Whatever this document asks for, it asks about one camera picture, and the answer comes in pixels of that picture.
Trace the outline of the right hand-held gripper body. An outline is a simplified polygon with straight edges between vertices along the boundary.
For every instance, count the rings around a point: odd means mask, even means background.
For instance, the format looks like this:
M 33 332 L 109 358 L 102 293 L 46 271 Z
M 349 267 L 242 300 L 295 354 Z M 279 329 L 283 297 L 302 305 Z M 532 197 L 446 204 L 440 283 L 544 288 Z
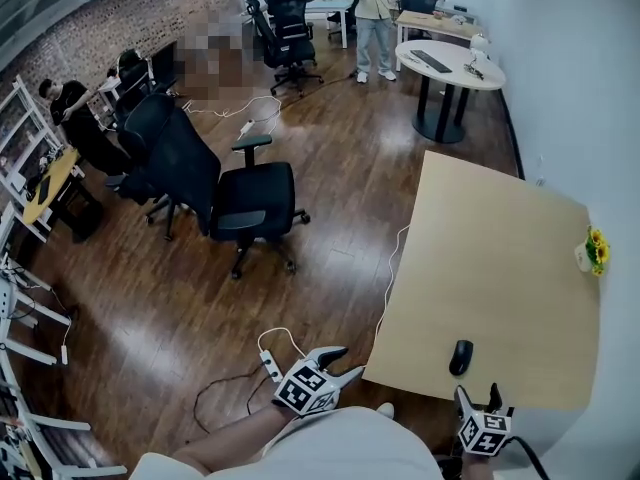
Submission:
M 512 418 L 462 407 L 462 426 L 458 438 L 467 454 L 497 456 L 512 434 Z

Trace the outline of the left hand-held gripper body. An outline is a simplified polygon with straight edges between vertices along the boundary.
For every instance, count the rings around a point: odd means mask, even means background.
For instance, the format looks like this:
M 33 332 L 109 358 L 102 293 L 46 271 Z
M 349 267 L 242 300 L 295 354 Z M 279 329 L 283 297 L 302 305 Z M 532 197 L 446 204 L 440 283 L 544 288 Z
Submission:
M 275 405 L 305 417 L 337 404 L 341 391 L 335 386 L 335 376 L 318 367 L 319 350 L 313 349 L 289 369 L 274 393 Z

